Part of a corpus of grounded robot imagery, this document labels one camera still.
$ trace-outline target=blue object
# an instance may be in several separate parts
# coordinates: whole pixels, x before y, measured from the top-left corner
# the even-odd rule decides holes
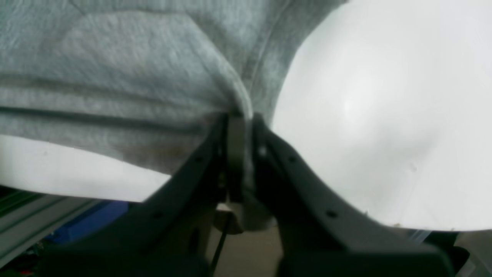
[[[128,211],[128,202],[104,201],[45,237],[56,244],[71,242],[113,222]]]

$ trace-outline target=gray fabric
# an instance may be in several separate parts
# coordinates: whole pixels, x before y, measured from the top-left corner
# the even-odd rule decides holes
[[[173,173],[219,112],[271,121],[289,64],[342,0],[0,2],[0,134]]]

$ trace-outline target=screw hole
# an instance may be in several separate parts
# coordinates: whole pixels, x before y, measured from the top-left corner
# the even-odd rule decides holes
[[[326,215],[330,218],[336,218],[338,216],[337,213],[332,210],[326,211]]]
[[[156,211],[152,214],[152,219],[159,219],[163,216],[164,214],[160,211]]]

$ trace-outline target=white surface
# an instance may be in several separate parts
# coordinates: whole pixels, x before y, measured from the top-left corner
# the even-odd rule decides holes
[[[492,1],[359,0],[298,51],[274,131],[388,225],[492,228]]]
[[[0,136],[0,184],[66,196],[143,201],[169,175],[48,142]]]

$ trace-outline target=black wire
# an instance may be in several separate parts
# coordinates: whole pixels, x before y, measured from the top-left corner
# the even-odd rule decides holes
[[[211,276],[214,275],[215,268],[217,267],[218,259],[220,257],[220,253],[222,252],[222,247],[224,246],[225,237],[227,236],[227,229],[229,229],[229,225],[231,225],[231,221],[232,221],[232,213],[227,215],[224,228],[222,229],[222,235],[220,236],[220,241],[218,242],[217,248],[215,249],[214,258],[212,259],[212,263],[210,264]]]

